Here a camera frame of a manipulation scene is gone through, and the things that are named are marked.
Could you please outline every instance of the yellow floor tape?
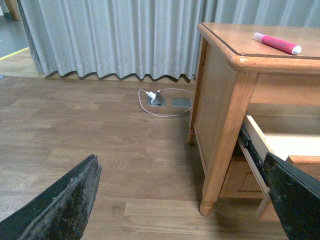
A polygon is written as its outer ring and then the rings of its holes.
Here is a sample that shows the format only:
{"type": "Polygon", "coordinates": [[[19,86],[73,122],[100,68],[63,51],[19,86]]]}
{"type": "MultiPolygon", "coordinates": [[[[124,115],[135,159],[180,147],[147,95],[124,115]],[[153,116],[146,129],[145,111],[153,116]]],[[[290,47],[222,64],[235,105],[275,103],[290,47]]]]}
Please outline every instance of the yellow floor tape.
{"type": "Polygon", "coordinates": [[[16,55],[16,54],[18,54],[18,53],[21,53],[21,52],[23,52],[23,51],[25,51],[25,50],[27,50],[27,49],[29,49],[29,47],[26,47],[26,48],[21,49],[21,50],[19,50],[19,51],[13,52],[13,53],[11,53],[11,54],[9,54],[9,55],[7,55],[7,56],[0,57],[0,61],[3,60],[3,59],[9,58],[9,57],[11,57],[11,56],[13,56],[13,55],[16,55]]]}

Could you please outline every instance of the metal outlet cover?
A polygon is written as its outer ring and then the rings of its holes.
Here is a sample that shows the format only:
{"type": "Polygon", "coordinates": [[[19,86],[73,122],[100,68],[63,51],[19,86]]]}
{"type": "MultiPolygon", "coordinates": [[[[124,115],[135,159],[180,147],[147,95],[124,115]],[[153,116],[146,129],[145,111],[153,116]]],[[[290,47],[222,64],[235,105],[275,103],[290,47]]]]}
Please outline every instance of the metal outlet cover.
{"type": "Polygon", "coordinates": [[[171,105],[175,108],[189,109],[191,107],[189,98],[172,98],[171,105]]]}

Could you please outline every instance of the gray curtain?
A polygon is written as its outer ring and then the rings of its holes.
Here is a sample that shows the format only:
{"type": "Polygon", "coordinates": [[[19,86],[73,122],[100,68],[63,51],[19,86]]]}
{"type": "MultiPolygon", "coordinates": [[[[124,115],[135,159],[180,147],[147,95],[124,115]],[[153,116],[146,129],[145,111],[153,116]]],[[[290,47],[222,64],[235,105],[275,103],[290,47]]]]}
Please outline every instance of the gray curtain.
{"type": "Polygon", "coordinates": [[[39,72],[194,78],[197,24],[320,27],[319,0],[19,0],[39,72]]]}

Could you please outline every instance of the charger plug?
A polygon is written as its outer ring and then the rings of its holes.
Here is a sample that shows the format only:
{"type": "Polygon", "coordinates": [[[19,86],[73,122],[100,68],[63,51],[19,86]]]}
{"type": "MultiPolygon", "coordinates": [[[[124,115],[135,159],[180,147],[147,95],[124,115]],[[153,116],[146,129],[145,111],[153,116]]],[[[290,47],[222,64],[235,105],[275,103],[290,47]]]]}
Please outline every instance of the charger plug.
{"type": "Polygon", "coordinates": [[[147,92],[147,95],[148,95],[149,98],[151,98],[151,102],[152,102],[153,100],[155,100],[155,98],[156,98],[156,94],[153,93],[152,91],[147,92]]]}

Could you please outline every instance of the white marker cap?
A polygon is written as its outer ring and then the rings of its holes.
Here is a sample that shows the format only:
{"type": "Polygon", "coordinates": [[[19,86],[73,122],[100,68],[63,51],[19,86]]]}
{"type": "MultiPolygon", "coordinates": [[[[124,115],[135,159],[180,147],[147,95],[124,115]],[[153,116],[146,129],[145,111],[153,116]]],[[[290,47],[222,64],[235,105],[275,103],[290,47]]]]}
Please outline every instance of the white marker cap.
{"type": "Polygon", "coordinates": [[[302,51],[302,48],[299,45],[297,45],[292,49],[292,53],[291,54],[292,55],[298,55],[298,54],[301,53],[301,51],[302,51]]]}
{"type": "Polygon", "coordinates": [[[260,32],[256,32],[254,35],[253,35],[253,40],[256,40],[258,42],[262,42],[262,39],[264,38],[265,34],[262,34],[260,32]]]}

